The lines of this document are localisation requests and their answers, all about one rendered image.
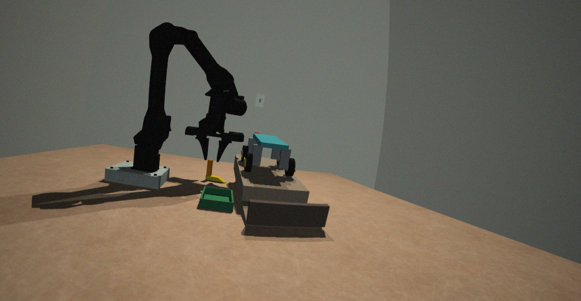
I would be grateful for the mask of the green tray floor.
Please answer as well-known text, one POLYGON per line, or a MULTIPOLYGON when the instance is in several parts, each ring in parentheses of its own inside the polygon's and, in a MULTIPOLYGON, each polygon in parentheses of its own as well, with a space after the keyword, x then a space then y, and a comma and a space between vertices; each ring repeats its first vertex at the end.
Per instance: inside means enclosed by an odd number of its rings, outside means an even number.
POLYGON ((205 193, 205 197, 203 199, 222 200, 225 202, 231 202, 231 196, 214 195, 209 193, 205 193))

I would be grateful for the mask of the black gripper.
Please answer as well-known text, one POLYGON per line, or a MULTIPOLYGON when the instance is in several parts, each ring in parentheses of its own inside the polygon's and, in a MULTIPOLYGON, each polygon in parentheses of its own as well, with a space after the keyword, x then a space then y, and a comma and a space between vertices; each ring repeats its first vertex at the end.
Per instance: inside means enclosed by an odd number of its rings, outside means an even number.
POLYGON ((196 135, 197 137, 195 137, 195 139, 197 139, 200 143, 201 143, 201 148, 202 148, 202 152, 203 152, 203 156, 205 158, 205 160, 207 159, 207 153, 208 153, 208 149, 209 149, 209 138, 206 138, 206 136, 215 136, 215 137, 219 137, 222 140, 219 140, 219 148, 218 148, 218 152, 217 152, 217 163, 219 162, 224 150, 226 149, 227 145, 229 143, 232 143, 232 141, 234 142, 244 142, 244 134, 242 132, 224 132, 224 125, 225 125, 225 121, 226 121, 226 113, 224 112, 215 112, 215 111, 209 111, 206 115, 206 117, 216 117, 216 114, 219 114, 221 117, 220 119, 222 119, 223 121, 223 128, 220 131, 216 131, 219 132, 220 134, 217 134, 216 132, 214 132, 213 134, 208 134, 208 133, 201 133, 199 132, 199 127, 190 127, 187 126, 187 128, 185 129, 185 135, 196 135), (211 113, 211 114, 210 114, 211 113))

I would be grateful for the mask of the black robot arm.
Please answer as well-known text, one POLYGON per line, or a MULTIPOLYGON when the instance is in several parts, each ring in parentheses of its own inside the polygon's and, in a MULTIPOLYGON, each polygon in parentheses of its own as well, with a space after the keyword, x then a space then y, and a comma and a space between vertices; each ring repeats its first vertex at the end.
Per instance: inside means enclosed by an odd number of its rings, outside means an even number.
MULTIPOLYGON (((196 31, 162 23, 151 30, 149 48, 152 54, 151 76, 149 81, 148 109, 143 121, 143 129, 133 137, 133 166, 130 169, 153 173, 159 169, 160 154, 163 142, 172 131, 171 116, 164 110, 165 87, 167 79, 168 57, 175 44, 183 45, 205 71, 211 90, 209 111, 224 112, 242 116, 247 110, 244 96, 238 96, 234 77, 227 69, 217 64, 206 49, 196 31), (229 91, 228 91, 229 90, 229 91)), ((199 132, 213 134, 223 128, 220 115, 205 117, 199 121, 199 132)))

